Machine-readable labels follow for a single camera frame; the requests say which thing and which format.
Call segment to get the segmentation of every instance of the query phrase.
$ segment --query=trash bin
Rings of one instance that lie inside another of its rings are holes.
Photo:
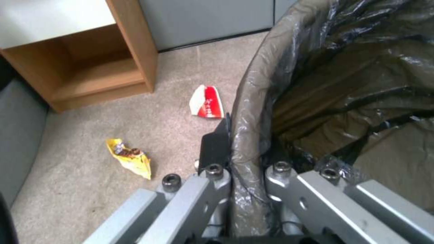
[[[333,155],[434,206],[434,1],[300,0],[271,29],[232,112],[234,236],[273,235],[273,160]]]

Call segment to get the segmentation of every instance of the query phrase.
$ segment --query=white countertop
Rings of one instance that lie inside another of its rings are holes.
[[[114,23],[105,0],[0,0],[0,48]]]

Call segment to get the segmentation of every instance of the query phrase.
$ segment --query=trash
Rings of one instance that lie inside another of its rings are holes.
[[[129,149],[125,147],[122,140],[118,138],[108,139],[106,144],[112,156],[117,159],[124,168],[133,171],[133,173],[137,175],[141,175],[145,179],[151,179],[151,160],[148,159],[140,149]]]
[[[200,85],[190,99],[192,115],[203,118],[224,118],[223,106],[215,86]]]

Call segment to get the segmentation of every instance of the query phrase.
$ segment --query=gray cubicle panel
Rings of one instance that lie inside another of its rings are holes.
[[[273,0],[140,0],[158,50],[273,26]]]
[[[277,23],[284,13],[291,7],[297,0],[275,0],[274,5],[274,23]]]

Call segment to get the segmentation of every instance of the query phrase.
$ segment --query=gray sofa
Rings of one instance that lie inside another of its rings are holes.
[[[3,59],[0,85],[0,192],[11,207],[35,160],[48,106]]]

